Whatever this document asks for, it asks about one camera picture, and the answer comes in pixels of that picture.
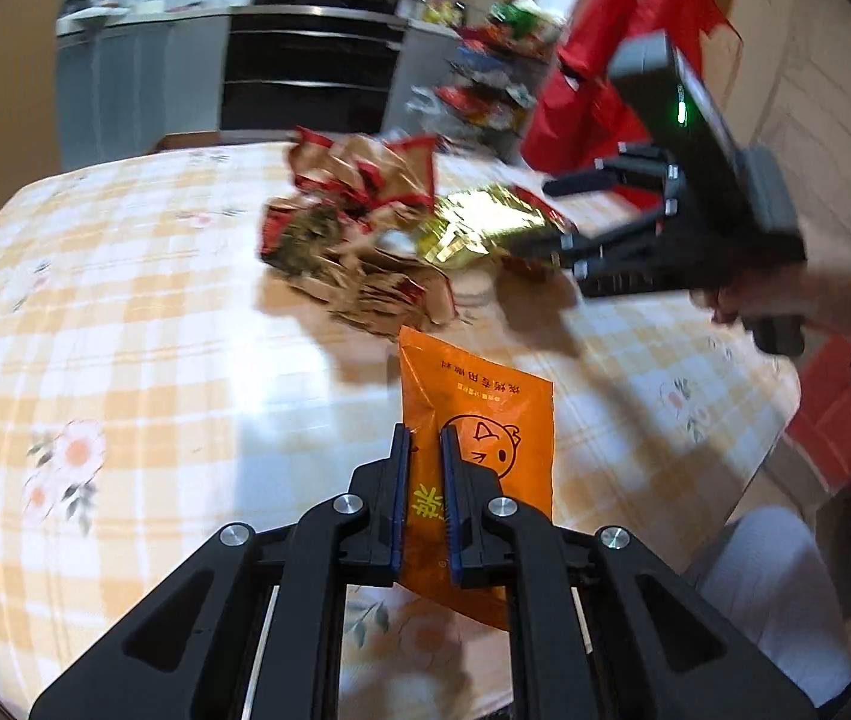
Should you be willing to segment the person's right hand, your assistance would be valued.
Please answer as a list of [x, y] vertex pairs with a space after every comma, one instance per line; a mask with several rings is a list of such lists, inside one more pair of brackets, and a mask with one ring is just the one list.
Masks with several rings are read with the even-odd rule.
[[851, 244], [814, 227], [803, 238], [804, 262], [741, 271], [725, 288], [693, 291], [693, 304], [722, 325], [746, 317], [800, 317], [851, 343]]

